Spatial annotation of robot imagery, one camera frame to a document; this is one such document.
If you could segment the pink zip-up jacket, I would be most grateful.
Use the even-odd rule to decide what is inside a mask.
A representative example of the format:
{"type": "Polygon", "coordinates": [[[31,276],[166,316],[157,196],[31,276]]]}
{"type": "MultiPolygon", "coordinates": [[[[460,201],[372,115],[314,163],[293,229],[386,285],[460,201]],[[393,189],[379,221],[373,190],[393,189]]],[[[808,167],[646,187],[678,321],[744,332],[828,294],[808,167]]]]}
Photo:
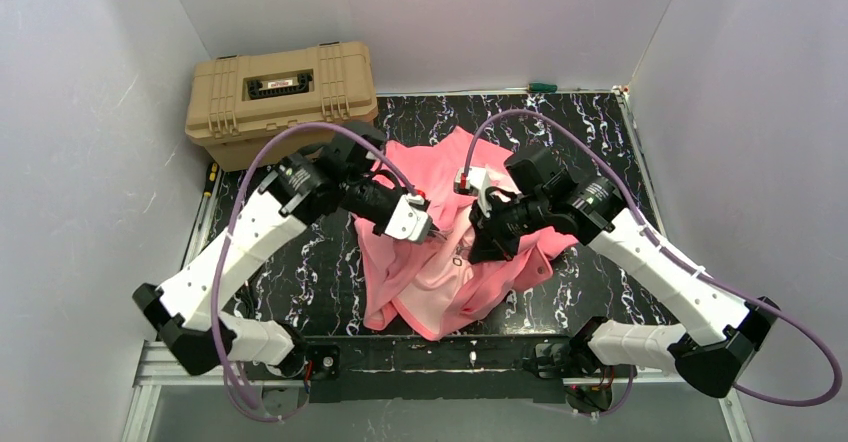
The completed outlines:
{"type": "Polygon", "coordinates": [[[460,127],[433,146],[391,141],[388,158],[430,202],[440,235],[422,244],[374,234],[373,223],[354,219],[364,270],[365,327],[380,331],[401,317],[416,333],[436,341],[485,318],[510,291],[531,289],[553,275],[551,262],[576,239],[545,228],[521,239],[510,261],[472,264],[472,198],[453,190],[453,180],[472,143],[460,127]]]}

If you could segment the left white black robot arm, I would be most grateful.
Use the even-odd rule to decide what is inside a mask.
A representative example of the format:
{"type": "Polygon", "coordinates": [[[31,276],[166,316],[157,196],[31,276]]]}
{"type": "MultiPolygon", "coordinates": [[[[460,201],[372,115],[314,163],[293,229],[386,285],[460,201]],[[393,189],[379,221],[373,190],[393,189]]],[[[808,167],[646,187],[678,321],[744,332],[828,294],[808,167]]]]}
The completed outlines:
{"type": "Polygon", "coordinates": [[[428,200],[388,160],[384,134],[367,122],[298,125],[260,153],[317,130],[334,136],[283,157],[253,192],[240,190],[233,226],[174,276],[134,291],[136,306],[188,374],[204,375],[226,362],[267,364],[293,376],[306,369],[315,352],[293,326],[223,308],[267,260],[322,217],[342,209],[372,223],[377,236],[415,244],[435,232],[428,200]]]}

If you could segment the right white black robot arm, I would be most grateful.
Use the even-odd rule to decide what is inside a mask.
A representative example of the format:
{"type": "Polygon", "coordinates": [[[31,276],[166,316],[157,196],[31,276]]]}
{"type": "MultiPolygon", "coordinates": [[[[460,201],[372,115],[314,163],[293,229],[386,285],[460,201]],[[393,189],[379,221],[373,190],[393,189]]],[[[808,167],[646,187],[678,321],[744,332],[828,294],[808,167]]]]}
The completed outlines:
{"type": "Polygon", "coordinates": [[[707,396],[726,396],[775,316],[705,283],[703,269],[676,264],[674,246],[637,221],[611,180],[578,183],[546,148],[525,148],[505,167],[515,190],[495,186],[482,167],[456,174],[455,192],[475,199],[470,263],[512,261],[522,237],[551,228],[615,263],[677,319],[674,325],[638,325],[593,317],[567,343],[537,348],[531,368],[538,377],[641,366],[677,374],[707,396]]]}

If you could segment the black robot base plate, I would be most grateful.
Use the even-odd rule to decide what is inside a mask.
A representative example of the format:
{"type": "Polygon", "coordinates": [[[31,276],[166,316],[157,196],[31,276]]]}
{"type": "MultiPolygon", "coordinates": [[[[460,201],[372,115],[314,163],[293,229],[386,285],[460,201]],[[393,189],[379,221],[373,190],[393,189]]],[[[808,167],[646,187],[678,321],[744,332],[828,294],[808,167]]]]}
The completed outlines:
{"type": "Polygon", "coordinates": [[[569,341],[554,334],[307,336],[292,365],[253,364],[247,373],[274,388],[296,388],[307,375],[315,403],[525,399],[606,407],[630,368],[581,369],[565,359],[569,341]]]}

